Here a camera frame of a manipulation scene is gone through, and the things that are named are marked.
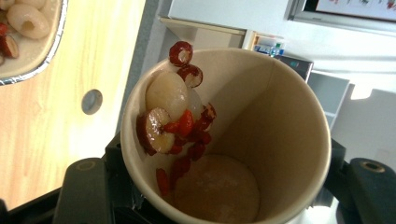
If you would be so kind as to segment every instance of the paper cup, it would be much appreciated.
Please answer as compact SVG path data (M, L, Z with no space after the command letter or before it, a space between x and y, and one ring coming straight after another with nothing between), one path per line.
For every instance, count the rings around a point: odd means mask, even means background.
M324 112L307 84L282 62L244 49L202 49L192 64L204 72L196 88L217 118L206 153L244 163L260 191L256 223L285 223L316 197L327 175L330 134ZM145 92L158 71L176 68L167 60L155 65L135 85L121 127L122 155L142 194L178 223L210 223L186 215L158 190L155 170L169 170L174 156L149 156L139 145L136 117L145 108Z

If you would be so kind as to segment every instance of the wooden table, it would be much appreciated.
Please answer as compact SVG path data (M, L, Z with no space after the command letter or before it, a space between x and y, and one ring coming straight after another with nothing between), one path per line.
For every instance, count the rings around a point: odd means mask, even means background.
M0 198L12 209L62 185L66 168L102 157L116 133L145 1L69 0L64 35L44 72L0 86ZM103 103L87 115L84 94Z

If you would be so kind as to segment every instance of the white wall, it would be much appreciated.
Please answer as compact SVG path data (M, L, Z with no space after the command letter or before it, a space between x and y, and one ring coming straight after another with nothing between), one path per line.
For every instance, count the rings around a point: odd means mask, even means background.
M353 86L332 129L332 137L346 147L346 161L367 158L396 171L396 94L374 90L362 100L351 100Z
M173 0L169 17L281 35L314 69L396 92L396 37L287 21L290 0Z

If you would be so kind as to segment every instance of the white plate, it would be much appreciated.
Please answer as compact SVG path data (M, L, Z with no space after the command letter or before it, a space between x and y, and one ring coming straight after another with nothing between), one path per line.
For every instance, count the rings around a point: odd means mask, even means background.
M40 11L49 20L51 32L38 40L12 35L19 45L20 56L17 59L6 58L0 65L0 86L34 77L48 66L55 55L64 31L67 0L47 0Z

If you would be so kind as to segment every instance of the black holder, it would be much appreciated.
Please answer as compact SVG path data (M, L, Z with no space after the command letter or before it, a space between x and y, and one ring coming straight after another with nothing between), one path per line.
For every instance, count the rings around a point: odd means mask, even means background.
M367 159L344 161L346 149L332 140L324 192L338 201L337 221L390 224L396 221L396 174ZM61 188L10 211L0 200L0 224L175 223L154 208L134 185L123 162L120 133L103 158L70 165Z

